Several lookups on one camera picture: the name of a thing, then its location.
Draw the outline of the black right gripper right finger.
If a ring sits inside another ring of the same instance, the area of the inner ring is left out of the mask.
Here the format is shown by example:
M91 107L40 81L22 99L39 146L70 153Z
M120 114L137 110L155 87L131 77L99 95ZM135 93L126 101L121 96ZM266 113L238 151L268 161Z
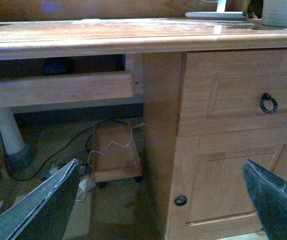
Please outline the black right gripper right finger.
M270 240L287 240L287 181L251 159L242 166L249 198Z

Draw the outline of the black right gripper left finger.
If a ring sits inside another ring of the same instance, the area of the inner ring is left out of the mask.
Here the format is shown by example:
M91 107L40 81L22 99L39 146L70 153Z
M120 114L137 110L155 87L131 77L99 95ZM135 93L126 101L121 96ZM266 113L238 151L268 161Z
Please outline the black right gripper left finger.
M61 240L80 182L73 159L0 215L0 240Z

